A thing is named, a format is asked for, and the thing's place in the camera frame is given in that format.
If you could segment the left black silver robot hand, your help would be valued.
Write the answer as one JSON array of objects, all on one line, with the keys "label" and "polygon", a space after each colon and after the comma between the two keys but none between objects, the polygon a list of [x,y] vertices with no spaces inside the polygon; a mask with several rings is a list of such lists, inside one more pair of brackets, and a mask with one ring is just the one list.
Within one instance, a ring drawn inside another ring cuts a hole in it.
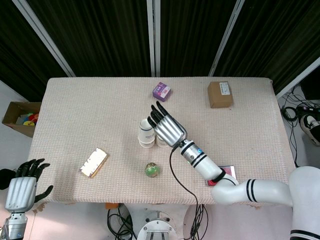
[{"label": "left black silver robot hand", "polygon": [[43,170],[50,166],[44,161],[44,158],[32,159],[22,163],[15,171],[8,185],[4,206],[8,212],[25,213],[52,192],[54,186],[50,185],[43,193],[36,194],[39,178]]}]

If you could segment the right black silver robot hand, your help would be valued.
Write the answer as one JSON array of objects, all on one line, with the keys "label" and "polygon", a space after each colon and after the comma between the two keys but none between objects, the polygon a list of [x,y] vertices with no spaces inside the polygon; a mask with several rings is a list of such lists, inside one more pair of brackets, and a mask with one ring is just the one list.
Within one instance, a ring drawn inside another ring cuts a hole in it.
[{"label": "right black silver robot hand", "polygon": [[156,106],[151,105],[147,122],[156,135],[171,148],[178,147],[188,137],[187,130],[168,113],[159,101],[156,101]]}]

